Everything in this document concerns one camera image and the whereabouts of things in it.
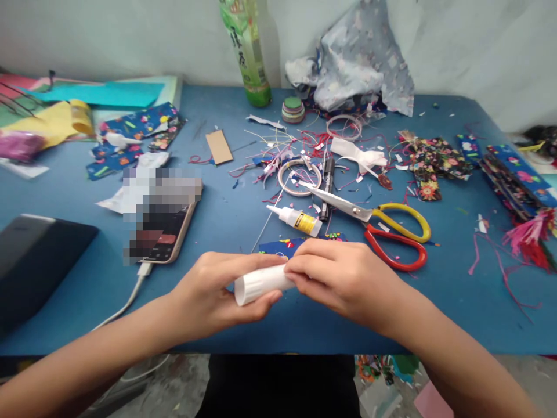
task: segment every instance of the colorful stacked disc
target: colorful stacked disc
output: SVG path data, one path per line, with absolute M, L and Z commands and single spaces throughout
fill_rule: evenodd
M 297 124 L 306 117 L 306 110 L 302 101 L 297 97 L 286 98 L 283 103 L 283 120 L 286 123 Z

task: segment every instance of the white wall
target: white wall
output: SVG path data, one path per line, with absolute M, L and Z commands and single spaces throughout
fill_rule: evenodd
M 312 53 L 354 0 L 268 0 L 268 9 L 258 1 L 269 78 L 287 87 L 285 61 Z M 418 92 L 477 99 L 506 131 L 557 123 L 557 1 L 388 5 Z M 0 66 L 85 80 L 178 74 L 191 84 L 241 84 L 218 0 L 2 0 Z

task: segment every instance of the dark clothing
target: dark clothing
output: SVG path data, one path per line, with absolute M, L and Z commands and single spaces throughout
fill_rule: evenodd
M 354 356 L 211 355 L 197 418 L 360 417 Z

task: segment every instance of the green bottle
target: green bottle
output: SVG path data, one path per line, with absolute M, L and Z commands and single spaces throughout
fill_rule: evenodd
M 220 0 L 220 15 L 232 39 L 249 102 L 267 106 L 271 87 L 263 66 L 255 0 Z

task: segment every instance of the white bird figurine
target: white bird figurine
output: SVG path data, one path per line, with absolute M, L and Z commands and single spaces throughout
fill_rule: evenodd
M 140 140 L 137 139 L 129 139 L 123 136 L 122 134 L 115 134 L 113 132 L 108 132 L 104 138 L 110 145 L 116 147 L 116 152 L 125 150 L 128 145 L 130 144 L 141 144 Z

